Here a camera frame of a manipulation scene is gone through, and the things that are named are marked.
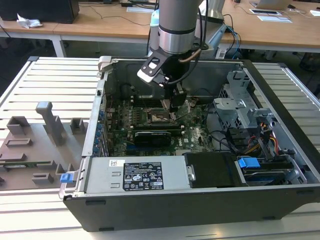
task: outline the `gray plastic part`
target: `gray plastic part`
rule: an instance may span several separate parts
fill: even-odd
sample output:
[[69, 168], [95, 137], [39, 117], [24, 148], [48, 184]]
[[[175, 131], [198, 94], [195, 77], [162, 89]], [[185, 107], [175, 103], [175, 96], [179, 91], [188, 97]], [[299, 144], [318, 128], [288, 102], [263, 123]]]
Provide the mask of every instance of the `gray plastic part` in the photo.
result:
[[[0, 159], [0, 176], [5, 179], [5, 184], [0, 187], [0, 191], [59, 188], [61, 175], [56, 175], [58, 164], [61, 164], [64, 170], [68, 169], [69, 164], [72, 164], [74, 169], [79, 169], [86, 135], [73, 135], [69, 122], [63, 123], [62, 127], [63, 145], [61, 146], [55, 145], [52, 137], [46, 133], [43, 123], [31, 123], [30, 126], [23, 127], [25, 135], [8, 133], [4, 143], [12, 139], [30, 138], [33, 144], [15, 147], [3, 144], [0, 147], [0, 154], [24, 153], [27, 156], [24, 162], [18, 161], [16, 164], [10, 162], [10, 166], [6, 166], [7, 163], [1, 162]], [[50, 184], [35, 185], [32, 181], [35, 173], [50, 173], [54, 181]]]
[[54, 117], [52, 114], [52, 103], [50, 101], [41, 101], [35, 108], [35, 111], [42, 115], [45, 122], [46, 132], [51, 134], [52, 139], [56, 146], [63, 143], [62, 137], [62, 124], [59, 117]]
[[5, 145], [8, 148], [31, 146], [32, 145], [32, 141], [31, 141], [30, 138], [8, 139], [7, 141], [5, 141]]
[[0, 165], [0, 173], [5, 173], [5, 172], [8, 172], [8, 169], [5, 166]]
[[72, 172], [74, 170], [75, 170], [74, 166], [70, 163], [69, 166], [68, 166], [67, 172]]
[[57, 164], [55, 161], [51, 161], [50, 163], [39, 163], [36, 165], [38, 169], [55, 169], [57, 167]]
[[24, 116], [12, 116], [6, 125], [12, 135], [26, 134], [23, 127], [30, 126]]
[[87, 129], [82, 118], [72, 118], [70, 122], [72, 134], [85, 134]]
[[55, 175], [62, 175], [64, 174], [66, 171], [64, 170], [64, 168], [62, 167], [62, 165], [59, 163], [56, 167], [55, 170]]
[[1, 154], [0, 161], [5, 162], [21, 162], [25, 161], [27, 156], [24, 153], [8, 153], [8, 154]]
[[37, 185], [52, 184], [54, 182], [54, 178], [51, 176], [49, 172], [34, 173], [32, 181]]

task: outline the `blue tab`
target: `blue tab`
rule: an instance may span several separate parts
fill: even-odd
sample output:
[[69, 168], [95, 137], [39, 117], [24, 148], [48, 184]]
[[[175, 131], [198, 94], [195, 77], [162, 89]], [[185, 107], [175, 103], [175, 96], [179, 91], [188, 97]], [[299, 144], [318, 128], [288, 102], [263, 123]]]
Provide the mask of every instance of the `blue tab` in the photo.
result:
[[238, 160], [240, 168], [260, 168], [260, 163], [256, 157], [242, 157]]
[[60, 177], [60, 183], [70, 184], [73, 183], [74, 174], [73, 173], [64, 173]]

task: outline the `white label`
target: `white label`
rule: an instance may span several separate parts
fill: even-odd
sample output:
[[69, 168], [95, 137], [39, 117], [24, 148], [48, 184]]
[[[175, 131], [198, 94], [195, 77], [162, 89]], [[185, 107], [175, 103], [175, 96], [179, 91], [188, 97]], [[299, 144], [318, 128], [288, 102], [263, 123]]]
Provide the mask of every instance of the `white label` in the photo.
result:
[[123, 167], [125, 164], [126, 160], [110, 160], [109, 162], [109, 167]]
[[9, 165], [5, 166], [6, 169], [18, 169], [18, 168], [26, 168], [25, 165]]
[[161, 186], [162, 185], [162, 181], [156, 181], [156, 182], [150, 182], [151, 186]]

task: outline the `paper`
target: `paper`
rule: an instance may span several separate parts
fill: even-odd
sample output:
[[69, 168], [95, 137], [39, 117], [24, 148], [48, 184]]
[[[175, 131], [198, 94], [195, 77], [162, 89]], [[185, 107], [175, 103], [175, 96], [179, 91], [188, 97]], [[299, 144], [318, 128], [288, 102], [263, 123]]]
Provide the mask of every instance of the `paper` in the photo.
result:
[[154, 9], [148, 9], [138, 6], [128, 6], [126, 8], [126, 11], [128, 13], [145, 13], [145, 14], [152, 14], [155, 10]]
[[280, 17], [280, 16], [257, 16], [261, 21], [266, 22], [279, 22], [279, 23], [292, 23], [288, 18], [286, 17]]
[[320, 17], [320, 11], [310, 10], [310, 13], [315, 17]]
[[18, 20], [16, 21], [21, 27], [26, 29], [34, 28], [34, 27], [41, 27], [42, 24], [38, 19], [26, 19], [19, 14], [17, 14]]

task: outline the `black plastic cover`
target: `black plastic cover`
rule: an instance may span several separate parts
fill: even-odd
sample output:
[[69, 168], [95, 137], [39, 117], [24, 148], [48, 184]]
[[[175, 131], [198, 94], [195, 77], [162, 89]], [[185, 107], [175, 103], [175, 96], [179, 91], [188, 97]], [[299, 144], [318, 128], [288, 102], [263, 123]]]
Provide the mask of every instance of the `black plastic cover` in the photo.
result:
[[243, 184], [235, 164], [236, 156], [229, 152], [186, 153], [185, 162], [193, 166], [192, 188], [232, 188]]

